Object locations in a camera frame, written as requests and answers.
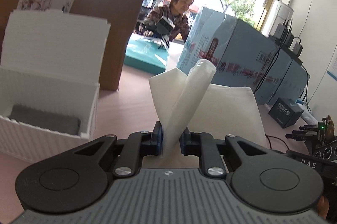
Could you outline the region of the seated woman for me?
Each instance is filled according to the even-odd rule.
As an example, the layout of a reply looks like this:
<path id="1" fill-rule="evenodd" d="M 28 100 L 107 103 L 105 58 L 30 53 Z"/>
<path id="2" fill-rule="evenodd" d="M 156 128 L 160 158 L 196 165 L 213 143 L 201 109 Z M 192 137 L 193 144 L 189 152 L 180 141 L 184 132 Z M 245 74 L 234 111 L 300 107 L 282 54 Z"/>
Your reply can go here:
<path id="1" fill-rule="evenodd" d="M 190 27 L 188 24 L 188 18 L 185 13 L 189 10 L 194 0 L 171 0 L 168 5 L 154 7 L 147 17 L 143 20 L 143 23 L 139 26 L 139 34 L 145 37 L 157 37 L 157 35 L 146 26 L 155 26 L 160 19 L 166 18 L 170 20 L 174 28 L 168 35 L 169 41 L 176 39 L 178 35 L 186 42 Z"/>

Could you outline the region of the black power adapters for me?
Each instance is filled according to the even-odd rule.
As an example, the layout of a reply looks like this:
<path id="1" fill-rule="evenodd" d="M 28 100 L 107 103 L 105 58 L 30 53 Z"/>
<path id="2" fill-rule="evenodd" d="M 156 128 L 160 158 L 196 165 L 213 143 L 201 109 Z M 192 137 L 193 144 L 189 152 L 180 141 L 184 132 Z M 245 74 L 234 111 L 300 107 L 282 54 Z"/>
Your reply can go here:
<path id="1" fill-rule="evenodd" d="M 302 40 L 298 36 L 292 34 L 292 20 L 284 20 L 282 24 L 278 24 L 273 35 L 268 36 L 274 41 L 292 60 L 300 66 L 303 62 L 300 55 L 303 51 Z"/>

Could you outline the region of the small black box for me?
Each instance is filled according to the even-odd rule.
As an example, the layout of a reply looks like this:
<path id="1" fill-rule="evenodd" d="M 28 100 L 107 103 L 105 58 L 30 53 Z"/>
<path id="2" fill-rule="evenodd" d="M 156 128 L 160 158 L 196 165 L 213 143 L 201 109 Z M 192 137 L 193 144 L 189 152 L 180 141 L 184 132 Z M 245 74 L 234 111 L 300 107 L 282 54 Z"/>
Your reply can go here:
<path id="1" fill-rule="evenodd" d="M 294 125 L 301 117 L 303 109 L 291 99 L 278 98 L 269 115 L 282 127 Z"/>

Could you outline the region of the teal flat box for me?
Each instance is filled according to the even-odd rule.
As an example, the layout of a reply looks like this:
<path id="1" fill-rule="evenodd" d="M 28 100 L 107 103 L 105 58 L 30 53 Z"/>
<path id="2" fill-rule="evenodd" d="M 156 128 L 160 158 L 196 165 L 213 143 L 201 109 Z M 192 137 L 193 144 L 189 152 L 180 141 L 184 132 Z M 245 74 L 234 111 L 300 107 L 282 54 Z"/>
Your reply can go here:
<path id="1" fill-rule="evenodd" d="M 132 33 L 126 47 L 123 64 L 157 75 L 165 72 L 169 52 L 162 40 Z"/>

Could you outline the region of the white cloth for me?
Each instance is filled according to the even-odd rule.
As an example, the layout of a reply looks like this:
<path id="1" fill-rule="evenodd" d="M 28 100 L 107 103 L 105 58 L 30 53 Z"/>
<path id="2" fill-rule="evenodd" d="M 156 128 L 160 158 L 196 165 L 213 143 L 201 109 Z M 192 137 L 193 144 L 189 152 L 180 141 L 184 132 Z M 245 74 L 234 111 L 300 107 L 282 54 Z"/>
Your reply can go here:
<path id="1" fill-rule="evenodd" d="M 185 129 L 221 140 L 228 134 L 237 135 L 266 147 L 252 89 L 213 84 L 215 72 L 210 61 L 201 59 L 188 74 L 174 68 L 149 79 L 163 128 L 163 148 L 159 156 L 144 158 L 145 168 L 196 168 L 199 159 L 181 153 L 179 138 Z"/>

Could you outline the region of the white storage box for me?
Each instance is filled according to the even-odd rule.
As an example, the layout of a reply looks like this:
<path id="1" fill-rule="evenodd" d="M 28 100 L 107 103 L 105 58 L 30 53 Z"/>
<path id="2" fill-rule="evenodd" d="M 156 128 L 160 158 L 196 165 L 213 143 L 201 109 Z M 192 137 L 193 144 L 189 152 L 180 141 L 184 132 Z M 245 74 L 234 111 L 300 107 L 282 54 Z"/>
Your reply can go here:
<path id="1" fill-rule="evenodd" d="M 92 140 L 110 24 L 102 18 L 14 10 L 1 54 L 1 152 L 37 162 Z M 19 121 L 25 106 L 80 120 L 76 135 Z"/>

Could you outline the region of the light blue printed carton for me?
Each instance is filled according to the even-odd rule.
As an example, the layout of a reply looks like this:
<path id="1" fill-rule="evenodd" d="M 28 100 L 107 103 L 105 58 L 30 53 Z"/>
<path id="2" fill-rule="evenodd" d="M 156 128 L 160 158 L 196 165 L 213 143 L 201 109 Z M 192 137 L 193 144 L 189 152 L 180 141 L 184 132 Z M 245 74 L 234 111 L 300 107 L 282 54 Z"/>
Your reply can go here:
<path id="1" fill-rule="evenodd" d="M 199 59 L 216 67 L 213 84 L 249 87 L 259 105 L 273 105 L 278 98 L 296 101 L 310 78 L 251 25 L 209 8 L 201 8 L 195 17 L 177 67 L 187 74 Z"/>

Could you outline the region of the white air conditioner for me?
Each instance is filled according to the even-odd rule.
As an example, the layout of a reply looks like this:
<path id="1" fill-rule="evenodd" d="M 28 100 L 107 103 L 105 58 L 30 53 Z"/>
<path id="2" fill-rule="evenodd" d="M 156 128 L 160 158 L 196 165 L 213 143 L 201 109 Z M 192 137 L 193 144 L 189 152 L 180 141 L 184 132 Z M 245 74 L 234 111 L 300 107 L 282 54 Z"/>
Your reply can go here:
<path id="1" fill-rule="evenodd" d="M 262 28 L 261 33 L 268 37 L 269 35 L 274 35 L 278 24 L 283 24 L 285 20 L 292 18 L 294 10 L 286 5 L 282 0 L 277 0 L 273 3 L 267 20 Z"/>

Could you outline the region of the grey cloth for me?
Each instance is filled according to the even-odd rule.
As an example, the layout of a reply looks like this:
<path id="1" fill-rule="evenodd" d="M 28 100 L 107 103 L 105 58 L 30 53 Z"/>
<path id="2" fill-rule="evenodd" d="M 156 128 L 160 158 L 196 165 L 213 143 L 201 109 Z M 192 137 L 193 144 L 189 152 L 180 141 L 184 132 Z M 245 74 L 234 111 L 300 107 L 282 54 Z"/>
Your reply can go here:
<path id="1" fill-rule="evenodd" d="M 79 135 L 81 121 L 75 116 L 67 116 L 14 105 L 9 119 L 69 135 Z"/>

